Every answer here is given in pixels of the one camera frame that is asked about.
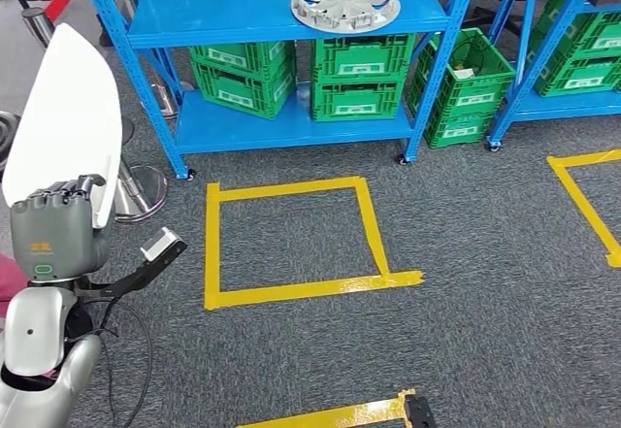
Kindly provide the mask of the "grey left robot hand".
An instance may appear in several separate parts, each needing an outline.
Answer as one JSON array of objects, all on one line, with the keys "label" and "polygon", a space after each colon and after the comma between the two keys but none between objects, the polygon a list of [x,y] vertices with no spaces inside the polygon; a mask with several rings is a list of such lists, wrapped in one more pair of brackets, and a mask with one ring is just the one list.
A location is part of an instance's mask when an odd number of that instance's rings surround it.
[{"label": "grey left robot hand", "polygon": [[16,263],[30,281],[71,280],[101,269],[109,258],[109,228],[92,225],[91,190],[97,174],[57,181],[11,207]]}]

